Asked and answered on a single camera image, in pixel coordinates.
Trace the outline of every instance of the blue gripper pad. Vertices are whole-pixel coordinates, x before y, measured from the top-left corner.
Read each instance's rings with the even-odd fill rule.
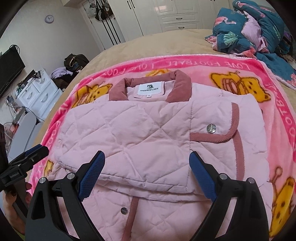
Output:
[[[205,196],[214,202],[217,198],[215,183],[193,152],[189,155],[189,165]]]
[[[34,146],[31,149],[27,150],[25,152],[25,157],[28,156],[28,155],[30,155],[30,154],[32,154],[34,151],[37,151],[41,147],[42,147],[42,145],[41,144],[38,144],[37,146]]]
[[[95,157],[94,162],[92,162],[91,166],[80,182],[78,198],[81,201],[83,201],[84,198],[89,197],[91,194],[91,191],[96,184],[96,181],[98,180],[104,165],[105,154],[101,151],[99,155]]]

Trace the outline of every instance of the drawer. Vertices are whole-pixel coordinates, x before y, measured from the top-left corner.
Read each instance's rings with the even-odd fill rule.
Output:
[[[29,107],[36,101],[36,97],[39,95],[39,91],[36,87],[30,84],[17,98],[20,100],[23,106]]]
[[[57,86],[54,82],[50,81],[45,86],[45,90],[39,95],[38,99],[32,106],[32,111],[37,115],[41,116],[44,110],[48,107],[51,98],[57,91]]]
[[[178,29],[193,29],[197,28],[197,23],[173,23],[161,26],[163,32],[178,30]]]
[[[48,74],[45,72],[45,70],[41,69],[41,79],[34,79],[33,80],[33,85],[36,87],[39,92],[42,92],[46,87],[49,81],[51,81],[50,77]]]
[[[49,104],[48,104],[47,108],[45,109],[45,111],[44,111],[44,113],[42,115],[42,120],[46,119],[46,117],[51,112],[54,105],[56,104],[56,102],[58,101],[58,99],[60,98],[60,96],[62,94],[63,94],[63,92],[61,91],[61,89],[58,89],[57,92],[54,94],[54,96],[50,99]]]
[[[159,16],[160,23],[187,23],[187,22],[198,22],[199,18],[197,13],[190,14],[174,14],[171,16]]]

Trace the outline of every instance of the white clothing tag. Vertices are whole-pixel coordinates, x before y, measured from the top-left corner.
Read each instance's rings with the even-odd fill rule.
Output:
[[[162,81],[139,85],[138,95],[155,95],[161,93]]]

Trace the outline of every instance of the beige bed sheet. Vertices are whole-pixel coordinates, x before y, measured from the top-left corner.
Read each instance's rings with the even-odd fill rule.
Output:
[[[41,143],[53,115],[65,102],[74,86],[84,77],[112,65],[139,58],[176,54],[222,54],[212,50],[212,45],[205,41],[204,37],[211,34],[212,30],[209,29],[174,30],[137,38],[103,51],[76,76],[64,91],[46,118],[34,144]],[[296,92],[284,85],[282,86],[294,110],[296,110]]]

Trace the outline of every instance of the blanket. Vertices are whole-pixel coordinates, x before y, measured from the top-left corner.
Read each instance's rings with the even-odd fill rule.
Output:
[[[74,87],[54,115],[41,144],[51,151],[67,112],[107,94],[121,79],[154,76],[177,69],[197,83],[238,95],[250,93],[256,98],[265,122],[269,177],[274,188],[270,227],[270,236],[273,237],[283,227],[295,203],[295,112],[276,76],[259,60],[234,55],[178,55],[145,58],[112,66],[85,77]],[[34,166],[30,177],[32,191],[39,178],[48,176],[52,171],[54,162],[46,158]]]
[[[213,34],[205,39],[219,52],[265,62],[280,82],[296,90],[296,70],[275,53],[289,51],[288,34],[284,38],[285,24],[280,16],[248,0],[234,1],[233,8],[221,8]]]

